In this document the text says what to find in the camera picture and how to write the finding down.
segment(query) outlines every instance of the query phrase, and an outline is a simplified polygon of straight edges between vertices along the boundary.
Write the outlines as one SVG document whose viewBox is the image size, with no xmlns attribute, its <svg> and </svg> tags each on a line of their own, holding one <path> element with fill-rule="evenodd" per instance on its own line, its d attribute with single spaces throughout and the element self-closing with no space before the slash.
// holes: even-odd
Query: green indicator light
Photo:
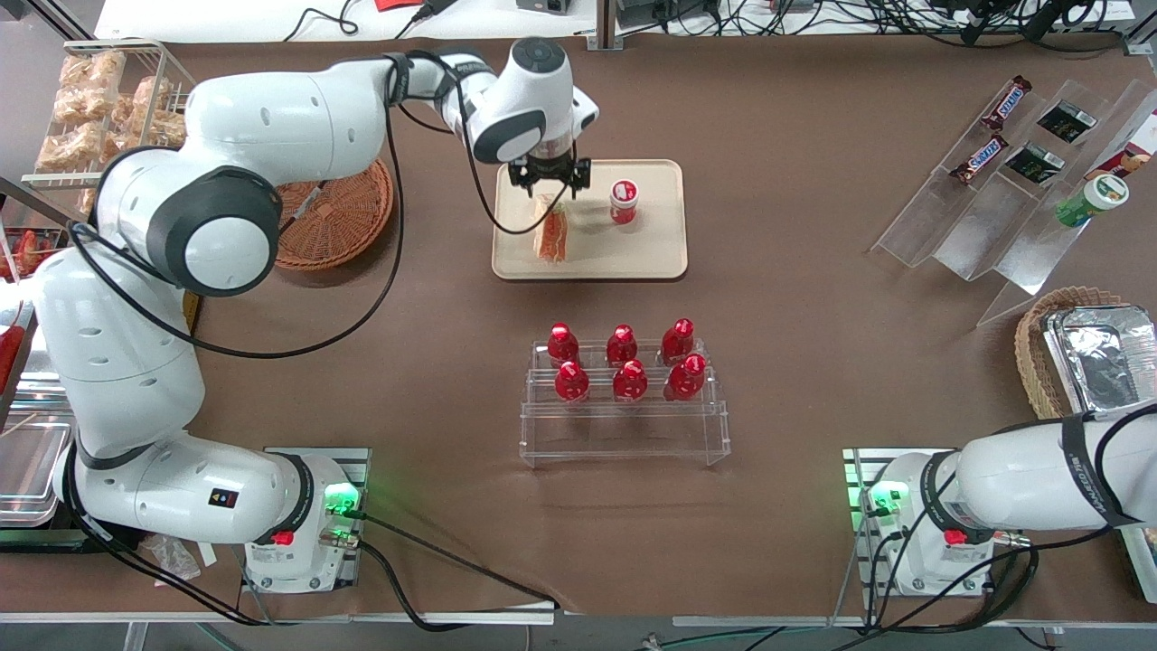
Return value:
<svg viewBox="0 0 1157 651">
<path fill-rule="evenodd" d="M 344 516 L 358 506 L 358 489 L 348 482 L 325 487 L 325 509 L 331 513 Z"/>
</svg>

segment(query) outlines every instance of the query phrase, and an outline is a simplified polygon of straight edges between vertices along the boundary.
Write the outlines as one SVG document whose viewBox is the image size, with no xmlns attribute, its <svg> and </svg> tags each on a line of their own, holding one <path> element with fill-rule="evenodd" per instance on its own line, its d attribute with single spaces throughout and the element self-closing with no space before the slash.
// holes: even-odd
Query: clear acrylic rack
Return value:
<svg viewBox="0 0 1157 651">
<path fill-rule="evenodd" d="M 1001 135 L 1008 147 L 965 185 L 949 176 L 949 170 L 992 138 L 992 130 L 980 123 L 980 117 L 1003 96 L 1004 89 L 993 96 L 871 246 L 886 250 L 911 267 L 935 258 L 967 281 L 989 271 L 1003 275 L 1008 282 L 978 325 L 1004 316 L 1036 296 L 1084 230 L 1084 225 L 1069 228 L 1060 223 L 1054 208 L 1079 191 L 1084 175 L 1108 157 L 1122 134 L 1157 109 L 1157 91 L 1136 80 L 1112 103 L 1073 80 L 1066 81 L 1047 101 L 1037 91 L 1029 93 L 1004 123 Z M 1038 125 L 1061 99 L 1097 118 L 1096 126 L 1074 142 L 1066 142 Z M 1004 164 L 1026 142 L 1044 147 L 1066 162 L 1044 185 Z"/>
<path fill-rule="evenodd" d="M 684 458 L 710 466 L 731 453 L 727 401 L 702 340 L 695 353 L 707 358 L 707 382 L 691 401 L 668 402 L 663 386 L 670 369 L 658 360 L 659 342 L 639 342 L 639 361 L 649 386 L 639 402 L 614 402 L 606 365 L 606 342 L 580 342 L 578 363 L 590 378 L 585 402 L 568 405 L 554 393 L 555 369 L 546 342 L 535 342 L 522 404 L 519 453 L 531 468 L 545 461 Z"/>
</svg>

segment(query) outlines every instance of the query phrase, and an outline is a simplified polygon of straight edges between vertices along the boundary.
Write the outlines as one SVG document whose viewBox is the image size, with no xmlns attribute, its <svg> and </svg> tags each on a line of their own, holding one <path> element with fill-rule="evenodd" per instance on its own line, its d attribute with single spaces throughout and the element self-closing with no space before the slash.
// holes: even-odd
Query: red bottle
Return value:
<svg viewBox="0 0 1157 651">
<path fill-rule="evenodd" d="M 639 402 L 647 393 L 647 373 L 638 360 L 629 360 L 614 375 L 611 382 L 614 391 L 614 402 Z"/>
<path fill-rule="evenodd" d="M 566 323 L 555 323 L 551 328 L 551 338 L 546 340 L 546 354 L 551 356 L 551 365 L 555 369 L 563 362 L 578 364 L 578 340 Z"/>
<path fill-rule="evenodd" d="M 703 389 L 707 361 L 698 353 L 687 356 L 678 367 L 671 370 L 663 387 L 666 400 L 691 400 Z"/>
<path fill-rule="evenodd" d="M 624 323 L 614 330 L 614 334 L 606 341 L 606 365 L 611 369 L 622 369 L 622 365 L 639 355 L 639 345 L 635 343 L 635 332 L 631 325 Z"/>
<path fill-rule="evenodd" d="M 671 330 L 663 335 L 663 347 L 659 357 L 663 367 L 675 367 L 683 362 L 695 347 L 695 324 L 687 318 L 675 321 Z"/>
<path fill-rule="evenodd" d="M 554 393 L 563 402 L 583 402 L 590 395 L 590 378 L 574 362 L 563 362 L 554 376 Z"/>
</svg>

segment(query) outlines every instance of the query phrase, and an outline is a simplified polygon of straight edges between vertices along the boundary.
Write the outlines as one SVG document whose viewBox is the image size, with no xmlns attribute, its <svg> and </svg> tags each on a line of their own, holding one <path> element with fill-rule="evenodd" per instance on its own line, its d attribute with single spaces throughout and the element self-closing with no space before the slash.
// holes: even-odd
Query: wicker basket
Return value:
<svg viewBox="0 0 1157 651">
<path fill-rule="evenodd" d="M 1121 296 L 1097 287 L 1062 287 L 1041 296 L 1016 327 L 1016 368 L 1029 394 L 1032 410 L 1039 419 L 1059 419 L 1071 414 L 1066 398 L 1053 383 L 1049 355 L 1040 334 L 1040 318 L 1049 311 L 1079 305 L 1121 304 Z"/>
<path fill-rule="evenodd" d="M 290 183 L 281 193 L 281 225 L 317 187 Z M 393 182 L 381 160 L 361 172 L 330 180 L 305 213 L 281 234 L 277 264 L 283 268 L 317 271 L 349 261 L 385 228 L 393 208 Z"/>
</svg>

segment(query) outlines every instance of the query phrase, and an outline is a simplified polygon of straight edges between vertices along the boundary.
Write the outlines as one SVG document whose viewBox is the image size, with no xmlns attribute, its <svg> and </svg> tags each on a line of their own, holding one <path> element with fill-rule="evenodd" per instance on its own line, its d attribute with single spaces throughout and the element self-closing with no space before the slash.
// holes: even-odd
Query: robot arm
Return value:
<svg viewBox="0 0 1157 651">
<path fill-rule="evenodd" d="M 205 398 L 192 346 L 132 309 L 93 266 L 185 331 L 178 287 L 229 296 L 257 284 L 277 252 L 277 186 L 366 169 L 386 111 L 407 99 L 434 108 L 479 161 L 584 186 L 573 142 L 598 109 L 547 40 L 515 43 L 501 75 L 469 52 L 414 52 L 200 83 L 186 103 L 185 145 L 126 151 L 98 186 L 100 234 L 157 274 L 96 245 L 86 246 L 91 262 L 71 247 L 36 274 L 40 327 L 80 431 L 76 464 L 58 465 L 58 496 L 79 496 L 98 520 L 248 543 L 250 574 L 270 591 L 333 585 L 344 552 L 319 540 L 348 531 L 333 511 L 358 501 L 341 468 L 190 437 L 184 428 Z M 64 490 L 67 466 L 75 491 Z"/>
<path fill-rule="evenodd" d="M 180 150 L 133 150 L 110 164 L 97 198 L 101 234 L 177 286 L 209 296 L 249 290 L 275 257 L 274 188 L 369 167 L 386 110 L 407 99 L 437 111 L 478 161 L 511 163 L 513 182 L 528 191 L 541 179 L 590 184 L 590 161 L 574 160 L 573 145 L 598 108 L 574 87 L 561 47 L 524 38 L 501 75 L 477 54 L 451 51 L 205 81 L 186 103 Z"/>
<path fill-rule="evenodd" d="M 1096 451 L 1105 447 L 1104 475 Z M 1112 495 L 1120 502 L 1113 503 Z M 1090 420 L 1029 423 L 973 441 L 959 452 L 898 457 L 863 495 L 901 594 L 934 595 L 993 556 L 998 532 L 1098 530 L 1157 524 L 1157 408 Z M 918 526 L 921 513 L 927 523 Z M 950 594 L 979 595 L 985 571 Z"/>
</svg>

